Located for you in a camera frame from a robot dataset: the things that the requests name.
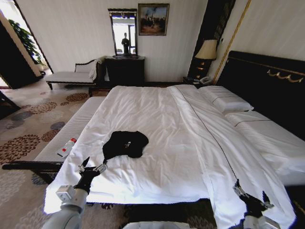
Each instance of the pillow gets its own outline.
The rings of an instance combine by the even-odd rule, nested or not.
[[[222,113],[253,110],[248,102],[222,86],[206,86],[198,90]]]
[[[88,64],[75,64],[75,72],[76,73],[89,73],[91,69],[96,66],[94,65],[95,61],[92,61]]]
[[[256,111],[225,117],[260,151],[284,185],[305,184],[305,141]]]

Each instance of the patterned rug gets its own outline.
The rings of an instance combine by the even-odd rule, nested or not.
[[[54,85],[51,91],[44,81],[1,91],[21,107],[0,120],[1,165],[12,160],[33,160],[89,98],[87,87]],[[50,217],[42,210],[46,186],[30,171],[0,169],[1,228],[40,229]],[[206,199],[172,205],[88,205],[82,228],[119,229],[128,222],[148,220],[216,228],[211,203]]]

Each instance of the wall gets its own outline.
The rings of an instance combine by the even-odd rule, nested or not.
[[[217,50],[217,60],[208,75],[215,76],[222,56],[246,5],[236,0],[227,27],[224,44]],[[230,50],[305,61],[305,1],[252,0]]]
[[[54,72],[74,71],[76,62],[114,55],[108,8],[138,8],[151,0],[17,0]],[[178,82],[186,76],[207,0],[169,3],[166,36],[138,36],[147,81]]]
[[[0,21],[1,21],[2,25],[5,27],[6,31],[10,35],[10,37],[12,38],[12,40],[14,41],[14,43],[16,44],[19,51],[21,52],[25,61],[28,63],[28,65],[30,66],[30,68],[34,72],[35,76],[41,76],[38,67],[35,65],[34,61],[30,57],[30,55],[27,52],[27,50],[25,49],[25,47],[23,46],[23,44],[22,44],[21,40],[19,39],[18,35],[15,33],[13,27],[10,25],[9,21],[4,17],[4,15],[2,14],[1,11],[0,11]]]

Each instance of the headboard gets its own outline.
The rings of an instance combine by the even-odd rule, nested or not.
[[[305,140],[305,61],[230,51],[216,85]]]

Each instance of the framed painting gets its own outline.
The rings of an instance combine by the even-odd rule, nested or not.
[[[139,4],[139,35],[165,36],[170,4]]]

